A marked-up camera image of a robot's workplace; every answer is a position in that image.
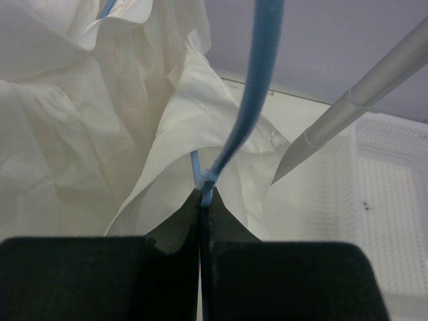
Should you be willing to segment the blue wire hanger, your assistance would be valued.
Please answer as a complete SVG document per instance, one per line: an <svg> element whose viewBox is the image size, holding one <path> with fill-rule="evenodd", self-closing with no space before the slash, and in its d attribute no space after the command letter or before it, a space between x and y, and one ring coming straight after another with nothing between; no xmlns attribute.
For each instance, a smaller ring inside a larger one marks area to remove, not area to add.
<svg viewBox="0 0 428 321"><path fill-rule="evenodd" d="M247 83L236 100L211 68L202 1L103 1L99 21L128 27L102 45L114 106L143 146L141 175L121 204L175 207L193 188L219 189L235 211L259 211L288 141L261 115L282 1L257 1Z"/></svg>

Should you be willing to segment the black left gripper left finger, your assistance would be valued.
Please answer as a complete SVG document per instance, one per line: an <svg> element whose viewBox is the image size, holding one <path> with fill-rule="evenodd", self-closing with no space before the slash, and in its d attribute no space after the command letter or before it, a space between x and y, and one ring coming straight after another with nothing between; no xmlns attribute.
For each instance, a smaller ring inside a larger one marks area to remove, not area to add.
<svg viewBox="0 0 428 321"><path fill-rule="evenodd" d="M200 199L143 236L3 241L1 319L195 320Z"/></svg>

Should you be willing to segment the white skirt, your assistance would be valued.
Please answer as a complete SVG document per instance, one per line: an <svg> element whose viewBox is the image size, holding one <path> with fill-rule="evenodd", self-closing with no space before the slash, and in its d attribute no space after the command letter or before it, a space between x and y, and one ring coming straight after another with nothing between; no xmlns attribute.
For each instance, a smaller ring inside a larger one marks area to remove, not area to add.
<svg viewBox="0 0 428 321"><path fill-rule="evenodd" d="M143 235L189 196L238 103L202 1L1 2L1 238Z"/></svg>

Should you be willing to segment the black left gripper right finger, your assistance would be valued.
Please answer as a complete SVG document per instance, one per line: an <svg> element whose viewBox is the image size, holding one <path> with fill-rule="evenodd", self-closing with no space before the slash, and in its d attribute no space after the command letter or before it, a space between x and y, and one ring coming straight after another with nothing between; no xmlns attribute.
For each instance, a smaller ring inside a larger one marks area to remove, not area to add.
<svg viewBox="0 0 428 321"><path fill-rule="evenodd" d="M202 211L204 320L388 320L362 250L338 241L262 241L218 191Z"/></svg>

